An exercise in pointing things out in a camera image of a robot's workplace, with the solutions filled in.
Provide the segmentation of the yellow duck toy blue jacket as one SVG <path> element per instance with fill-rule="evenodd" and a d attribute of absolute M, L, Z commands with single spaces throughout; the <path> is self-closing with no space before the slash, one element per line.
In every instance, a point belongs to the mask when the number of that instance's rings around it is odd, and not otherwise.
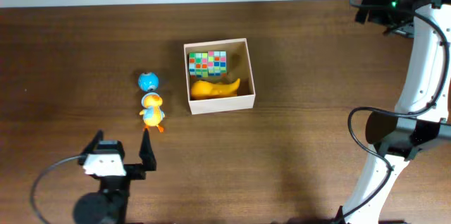
<path fill-rule="evenodd" d="M 163 99 L 156 92 L 150 92 L 142 97 L 141 104 L 144 108 L 139 115 L 142 116 L 144 129 L 156 127 L 160 133 L 163 133 L 164 128 L 160 125 L 165 118 L 165 113 L 161 110 Z"/>

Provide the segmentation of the rubik cube green orange top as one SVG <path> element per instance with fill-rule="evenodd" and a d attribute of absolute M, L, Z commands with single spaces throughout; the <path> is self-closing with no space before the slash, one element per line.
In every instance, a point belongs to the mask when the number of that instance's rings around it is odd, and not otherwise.
<path fill-rule="evenodd" d="M 194 52 L 188 54 L 188 72 L 190 77 L 208 77 L 209 59 L 207 52 Z"/>

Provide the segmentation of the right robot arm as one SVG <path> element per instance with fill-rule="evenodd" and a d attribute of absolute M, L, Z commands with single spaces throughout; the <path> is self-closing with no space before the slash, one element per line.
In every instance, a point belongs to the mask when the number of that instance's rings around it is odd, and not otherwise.
<path fill-rule="evenodd" d="M 378 223 L 399 174 L 417 154 L 450 141 L 447 123 L 450 88 L 450 0 L 361 0 L 355 20 L 385 27 L 414 41 L 408 73 L 394 111 L 362 106 L 370 113 L 367 160 L 352 196 L 333 223 Z"/>

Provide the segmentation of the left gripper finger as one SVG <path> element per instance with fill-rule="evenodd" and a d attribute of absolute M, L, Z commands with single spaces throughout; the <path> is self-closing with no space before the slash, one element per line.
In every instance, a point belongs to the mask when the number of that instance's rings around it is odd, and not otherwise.
<path fill-rule="evenodd" d="M 149 130 L 144 129 L 139 157 L 142 160 L 143 168 L 146 171 L 156 171 L 156 158 L 150 142 Z"/>
<path fill-rule="evenodd" d="M 93 137 L 92 141 L 82 150 L 80 155 L 87 156 L 88 154 L 91 154 L 103 139 L 104 133 L 102 130 L 99 130 Z"/>

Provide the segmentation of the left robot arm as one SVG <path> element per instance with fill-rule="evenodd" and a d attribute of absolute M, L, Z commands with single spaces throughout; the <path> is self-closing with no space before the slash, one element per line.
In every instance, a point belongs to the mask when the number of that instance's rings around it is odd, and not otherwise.
<path fill-rule="evenodd" d="M 85 175 L 99 181 L 99 189 L 78 199 L 73 208 L 75 223 L 126 222 L 131 182 L 145 180 L 147 173 L 155 171 L 157 166 L 148 129 L 143 132 L 138 155 L 139 163 L 125 164 L 122 142 L 105 140 L 104 133 L 97 132 L 80 153 L 78 165 Z"/>

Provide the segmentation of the rubik cube pastel colours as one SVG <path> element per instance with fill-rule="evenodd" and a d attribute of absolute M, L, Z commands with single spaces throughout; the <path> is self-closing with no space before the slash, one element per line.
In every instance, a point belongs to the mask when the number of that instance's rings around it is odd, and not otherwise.
<path fill-rule="evenodd" d="M 226 51 L 208 51 L 206 65 L 208 76 L 225 77 L 228 72 Z"/>

